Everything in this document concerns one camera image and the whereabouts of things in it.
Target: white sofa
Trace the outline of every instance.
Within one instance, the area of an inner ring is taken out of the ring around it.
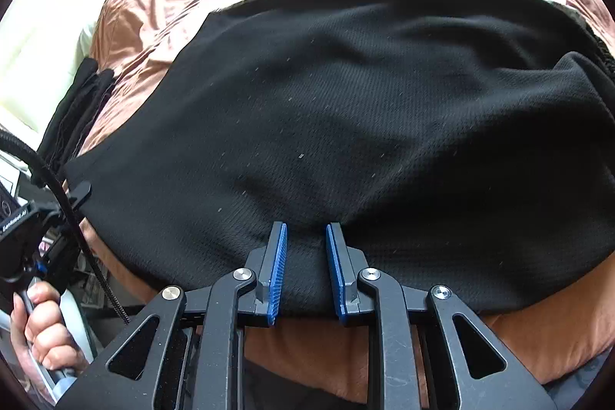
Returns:
[[[0,20],[0,125],[37,148],[104,0],[13,0]]]

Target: black textured cloth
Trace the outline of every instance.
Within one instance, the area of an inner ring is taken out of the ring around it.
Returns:
[[[45,129],[38,154],[45,160],[51,171],[64,180],[63,168],[74,158],[83,145],[100,110],[111,96],[115,85],[113,71],[98,72],[98,63],[85,58],[66,95],[53,113]],[[43,181],[33,175],[32,182],[42,186]]]
[[[281,314],[333,314],[340,221],[402,284],[517,309],[615,248],[612,63],[542,0],[249,0],[68,180],[156,285],[212,284],[281,220]]]

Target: triangular cutout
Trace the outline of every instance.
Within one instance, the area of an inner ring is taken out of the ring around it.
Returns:
[[[148,359],[160,318],[149,317],[128,342],[113,356],[107,366],[110,372],[139,380]]]
[[[454,315],[453,323],[463,349],[470,377],[479,379],[501,372],[505,361],[463,315]]]

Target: human hand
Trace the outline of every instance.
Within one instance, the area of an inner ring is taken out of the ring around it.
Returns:
[[[32,359],[48,370],[74,368],[77,374],[84,371],[88,362],[64,325],[58,291],[39,281],[30,287],[28,297],[35,306],[32,314],[28,316],[22,299],[15,294],[10,315],[10,341],[26,375],[34,383],[40,378]]]

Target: silver screw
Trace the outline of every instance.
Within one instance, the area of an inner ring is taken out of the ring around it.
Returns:
[[[162,297],[167,300],[177,299],[180,294],[180,288],[176,287],[175,285],[171,285],[170,287],[167,287],[162,291]]]
[[[436,285],[433,289],[431,289],[431,293],[435,295],[438,299],[448,299],[451,297],[451,289],[445,287],[444,285]]]
[[[233,278],[239,281],[250,280],[252,276],[252,270],[248,270],[247,268],[239,268],[233,271]]]
[[[365,268],[361,271],[361,276],[365,278],[365,280],[374,281],[380,278],[380,271],[376,268]]]

